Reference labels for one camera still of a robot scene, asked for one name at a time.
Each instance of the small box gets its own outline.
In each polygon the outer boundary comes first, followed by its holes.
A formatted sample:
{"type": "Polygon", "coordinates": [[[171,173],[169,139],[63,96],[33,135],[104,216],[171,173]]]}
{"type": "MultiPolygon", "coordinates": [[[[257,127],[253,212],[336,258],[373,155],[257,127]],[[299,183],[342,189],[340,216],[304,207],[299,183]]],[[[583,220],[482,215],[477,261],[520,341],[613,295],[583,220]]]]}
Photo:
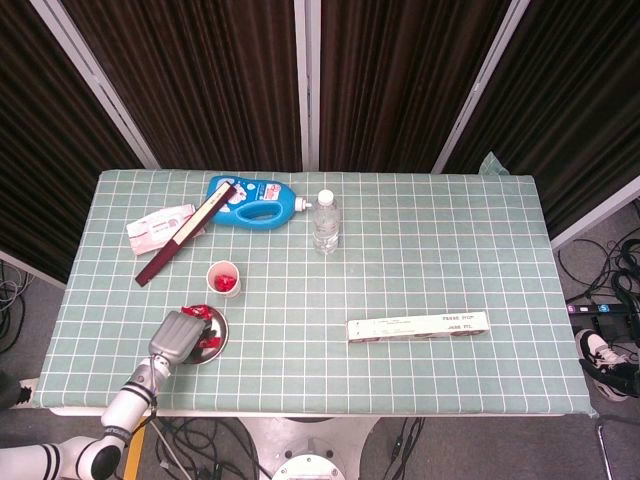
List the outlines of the small box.
{"type": "Polygon", "coordinates": [[[347,321],[347,339],[350,343],[477,335],[487,331],[489,322],[485,312],[347,321]]]}

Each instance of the red candy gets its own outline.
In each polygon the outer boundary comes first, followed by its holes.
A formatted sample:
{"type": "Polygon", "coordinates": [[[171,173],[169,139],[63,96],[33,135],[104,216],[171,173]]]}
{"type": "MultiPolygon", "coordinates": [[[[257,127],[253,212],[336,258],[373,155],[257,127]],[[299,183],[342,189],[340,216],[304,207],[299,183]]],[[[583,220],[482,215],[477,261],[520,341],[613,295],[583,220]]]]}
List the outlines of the red candy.
{"type": "Polygon", "coordinates": [[[211,321],[213,318],[213,308],[209,305],[191,305],[190,307],[182,307],[182,313],[208,321],[211,321]]]}
{"type": "Polygon", "coordinates": [[[198,348],[219,348],[221,344],[220,337],[203,338],[198,342],[198,348]]]}
{"type": "Polygon", "coordinates": [[[235,286],[237,281],[230,275],[216,275],[213,279],[213,285],[219,292],[228,292],[235,286]]]}

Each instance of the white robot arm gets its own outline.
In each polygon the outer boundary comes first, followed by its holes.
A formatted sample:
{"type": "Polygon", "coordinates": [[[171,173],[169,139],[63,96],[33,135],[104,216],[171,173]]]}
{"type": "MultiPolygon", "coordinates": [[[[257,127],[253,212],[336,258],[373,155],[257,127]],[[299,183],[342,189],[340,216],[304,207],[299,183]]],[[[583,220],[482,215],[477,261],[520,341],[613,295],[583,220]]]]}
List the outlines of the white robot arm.
{"type": "Polygon", "coordinates": [[[188,357],[206,327],[200,318],[170,312],[149,344],[150,356],[138,365],[102,415],[101,439],[74,437],[59,445],[0,449],[0,476],[8,480],[109,478],[140,418],[150,405],[155,409],[156,392],[171,367],[188,357]]]}

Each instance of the paper cup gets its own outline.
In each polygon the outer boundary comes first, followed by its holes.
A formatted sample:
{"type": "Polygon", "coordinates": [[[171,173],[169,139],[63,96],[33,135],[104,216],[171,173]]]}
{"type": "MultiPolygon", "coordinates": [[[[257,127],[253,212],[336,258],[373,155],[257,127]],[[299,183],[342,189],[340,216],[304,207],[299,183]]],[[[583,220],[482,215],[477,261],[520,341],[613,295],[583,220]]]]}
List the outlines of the paper cup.
{"type": "Polygon", "coordinates": [[[216,292],[218,295],[229,298],[235,297],[240,293],[240,272],[238,272],[238,267],[236,267],[231,262],[227,262],[226,260],[214,263],[209,267],[209,271],[207,272],[207,285],[209,285],[209,288],[216,292]],[[220,290],[216,289],[215,284],[215,278],[218,275],[229,275],[230,277],[236,279],[236,284],[228,292],[221,292],[220,290]]]}

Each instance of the bottle cap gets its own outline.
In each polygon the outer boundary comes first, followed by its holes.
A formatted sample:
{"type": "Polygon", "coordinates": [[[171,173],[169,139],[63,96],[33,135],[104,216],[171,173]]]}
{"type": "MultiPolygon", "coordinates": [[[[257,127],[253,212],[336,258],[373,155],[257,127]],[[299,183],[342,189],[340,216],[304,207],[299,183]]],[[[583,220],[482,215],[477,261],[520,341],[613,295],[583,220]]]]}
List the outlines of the bottle cap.
{"type": "Polygon", "coordinates": [[[307,202],[307,200],[304,197],[296,197],[296,203],[295,203],[295,211],[296,212],[304,212],[307,208],[310,208],[311,204],[309,202],[307,202]]]}
{"type": "Polygon", "coordinates": [[[333,203],[333,192],[331,190],[320,190],[318,193],[318,203],[323,207],[328,207],[333,203]]]}

